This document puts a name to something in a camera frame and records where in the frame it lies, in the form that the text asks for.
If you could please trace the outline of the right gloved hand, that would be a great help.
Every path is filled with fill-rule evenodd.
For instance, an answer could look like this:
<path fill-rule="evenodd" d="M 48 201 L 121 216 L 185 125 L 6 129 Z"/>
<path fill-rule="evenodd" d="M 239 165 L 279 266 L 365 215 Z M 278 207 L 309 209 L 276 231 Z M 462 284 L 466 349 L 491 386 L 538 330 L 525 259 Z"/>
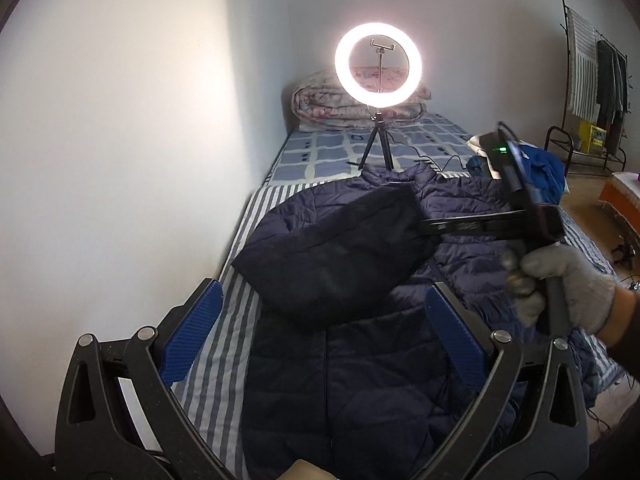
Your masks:
<path fill-rule="evenodd" d="M 533 326 L 544 312 L 546 300 L 537 282 L 559 278 L 568 318 L 586 334 L 600 332 L 611 315 L 616 281 L 598 271 L 576 248 L 555 244 L 539 248 L 522 258 L 509 250 L 502 257 L 506 290 L 514 297 L 514 309 L 525 327 Z"/>

